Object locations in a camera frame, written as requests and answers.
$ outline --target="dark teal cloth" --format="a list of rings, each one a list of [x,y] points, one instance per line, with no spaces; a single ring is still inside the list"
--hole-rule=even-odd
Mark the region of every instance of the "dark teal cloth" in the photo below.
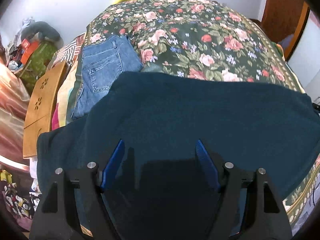
[[[196,140],[203,139],[225,161],[242,169],[265,168],[284,199],[319,154],[320,119],[308,95],[277,85],[124,72],[88,115],[40,135],[40,190],[46,192],[56,168],[98,162],[117,138],[135,150],[134,169],[126,176],[134,176],[137,191],[142,187],[142,167],[154,161],[192,160]],[[122,227],[131,221],[117,220],[117,210],[111,211]]]

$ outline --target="wooden door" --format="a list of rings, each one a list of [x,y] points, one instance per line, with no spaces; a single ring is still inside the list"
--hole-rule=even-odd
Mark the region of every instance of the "wooden door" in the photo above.
[[[279,42],[295,32],[303,3],[304,0],[267,0],[261,25],[271,41]]]

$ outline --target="bed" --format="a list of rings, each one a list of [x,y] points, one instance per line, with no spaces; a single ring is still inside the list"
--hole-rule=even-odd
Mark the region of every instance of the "bed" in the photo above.
[[[304,93],[284,61],[280,46],[245,16],[210,0],[131,0],[109,6],[54,55],[50,70],[66,60],[57,91],[52,130],[71,122],[81,87],[81,48],[127,35],[144,65],[143,72],[224,82],[266,82]],[[294,227],[320,173],[320,155],[284,200]]]

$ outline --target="jeans back pocket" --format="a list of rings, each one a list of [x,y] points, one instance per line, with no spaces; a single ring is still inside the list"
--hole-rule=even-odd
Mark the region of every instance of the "jeans back pocket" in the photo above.
[[[88,72],[94,93],[110,90],[113,82],[123,72],[120,54],[111,55],[95,63]]]

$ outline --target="dark blue garment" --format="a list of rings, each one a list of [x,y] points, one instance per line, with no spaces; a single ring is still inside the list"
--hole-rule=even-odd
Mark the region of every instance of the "dark blue garment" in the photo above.
[[[127,240],[202,239],[216,201],[192,162],[196,141],[239,168],[265,168],[284,199],[319,154],[320,119],[308,95],[277,85],[124,72],[88,115],[39,136],[40,190],[56,168],[99,162],[119,138],[134,160],[128,172],[125,154],[106,195],[117,230]],[[87,225],[79,198],[77,207]]]
[[[82,85],[72,114],[75,120],[87,114],[124,71],[140,71],[143,65],[127,36],[113,35],[82,49]]]

